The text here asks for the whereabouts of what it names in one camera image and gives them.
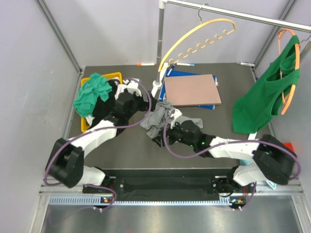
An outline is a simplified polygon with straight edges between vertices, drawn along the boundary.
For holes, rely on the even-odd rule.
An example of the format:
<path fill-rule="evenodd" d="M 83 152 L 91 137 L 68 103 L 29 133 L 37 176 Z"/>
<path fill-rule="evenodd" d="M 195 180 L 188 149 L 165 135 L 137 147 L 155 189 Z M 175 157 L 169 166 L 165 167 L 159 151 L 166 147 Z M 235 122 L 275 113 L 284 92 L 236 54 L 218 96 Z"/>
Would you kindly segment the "yellow wooden hanger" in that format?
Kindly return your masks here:
<path fill-rule="evenodd" d="M 217 30 L 215 34 L 208 33 L 206 36 L 203 36 L 202 31 L 204 30 L 204 28 L 212 24 L 224 24 L 224 26 Z M 214 44 L 216 41 L 223 39 L 223 37 L 232 34 L 236 30 L 236 23 L 228 18 L 217 18 L 200 23 L 198 26 L 192 28 L 183 36 L 181 36 L 168 49 L 166 54 L 163 56 L 157 71 L 161 72 L 162 70 L 168 68 L 170 65 L 175 65 L 179 63 L 181 60 L 186 59 L 190 55 L 198 52 L 199 50 L 202 50 L 205 47 Z M 184 44 L 185 41 L 189 42 L 196 35 L 198 35 L 199 38 L 195 39 L 194 42 L 192 42 L 187 49 L 183 48 L 182 50 L 180 50 L 180 53 L 173 55 L 173 53 L 176 53 L 179 50 L 179 47 Z"/>

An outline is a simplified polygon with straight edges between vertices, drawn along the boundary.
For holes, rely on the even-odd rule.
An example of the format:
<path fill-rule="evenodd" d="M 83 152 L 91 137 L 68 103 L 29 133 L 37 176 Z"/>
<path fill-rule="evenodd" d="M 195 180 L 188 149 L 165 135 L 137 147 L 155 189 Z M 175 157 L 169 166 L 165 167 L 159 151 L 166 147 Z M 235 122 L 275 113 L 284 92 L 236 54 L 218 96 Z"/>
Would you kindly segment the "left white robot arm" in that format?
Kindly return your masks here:
<path fill-rule="evenodd" d="M 125 129 L 134 127 L 129 119 L 138 111 L 149 113 L 152 109 L 153 97 L 146 93 L 147 100 L 135 89 L 125 89 L 116 99 L 113 110 L 98 124 L 86 132 L 70 138 L 58 139 L 52 149 L 45 168 L 45 177 L 51 176 L 57 184 L 68 188 L 78 184 L 94 186 L 99 192 L 110 188 L 110 180 L 99 168 L 88 167 L 84 159 L 102 143 L 120 135 Z"/>

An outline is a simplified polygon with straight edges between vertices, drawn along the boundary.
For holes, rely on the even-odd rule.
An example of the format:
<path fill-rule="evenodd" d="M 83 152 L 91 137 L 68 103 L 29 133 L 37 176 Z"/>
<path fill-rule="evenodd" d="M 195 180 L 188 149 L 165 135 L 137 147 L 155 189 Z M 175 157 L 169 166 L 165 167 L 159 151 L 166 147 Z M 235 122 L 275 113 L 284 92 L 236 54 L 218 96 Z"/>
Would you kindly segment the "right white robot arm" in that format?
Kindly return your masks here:
<path fill-rule="evenodd" d="M 162 128 L 153 141 L 160 147 L 176 142 L 190 146 L 203 158 L 248 161 L 247 165 L 233 167 L 227 175 L 226 184 L 232 192 L 261 181 L 287 185 L 297 162 L 297 155 L 269 134 L 253 140 L 224 139 L 203 133 L 190 120 Z"/>

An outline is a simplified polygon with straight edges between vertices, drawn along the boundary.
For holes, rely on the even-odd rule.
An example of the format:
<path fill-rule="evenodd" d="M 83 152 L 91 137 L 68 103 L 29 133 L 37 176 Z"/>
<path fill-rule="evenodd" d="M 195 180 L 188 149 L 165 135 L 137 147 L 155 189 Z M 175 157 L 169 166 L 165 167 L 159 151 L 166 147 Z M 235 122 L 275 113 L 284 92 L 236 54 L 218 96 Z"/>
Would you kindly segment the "grey tank top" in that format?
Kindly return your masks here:
<path fill-rule="evenodd" d="M 155 109 L 150 112 L 147 117 L 140 123 L 140 126 L 146 129 L 147 135 L 150 138 L 155 138 L 160 129 L 165 126 L 166 123 L 171 122 L 169 120 L 170 115 L 177 109 L 169 101 L 158 101 L 155 105 Z"/>

